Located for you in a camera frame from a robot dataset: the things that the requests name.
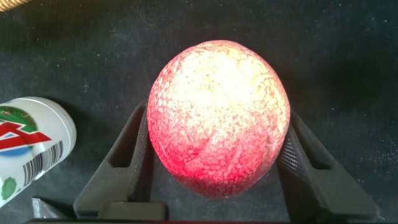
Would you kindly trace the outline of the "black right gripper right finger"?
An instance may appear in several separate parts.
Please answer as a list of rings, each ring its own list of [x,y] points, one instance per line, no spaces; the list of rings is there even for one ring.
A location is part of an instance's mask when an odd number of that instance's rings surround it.
[[[294,111],[277,168],[293,222],[374,222],[380,215],[377,203]]]

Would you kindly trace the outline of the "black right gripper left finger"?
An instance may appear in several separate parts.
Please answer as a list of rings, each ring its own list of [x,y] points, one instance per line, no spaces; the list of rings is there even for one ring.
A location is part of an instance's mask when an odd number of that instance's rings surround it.
[[[165,220],[167,206],[151,202],[154,150],[138,104],[123,130],[73,204],[78,218]]]

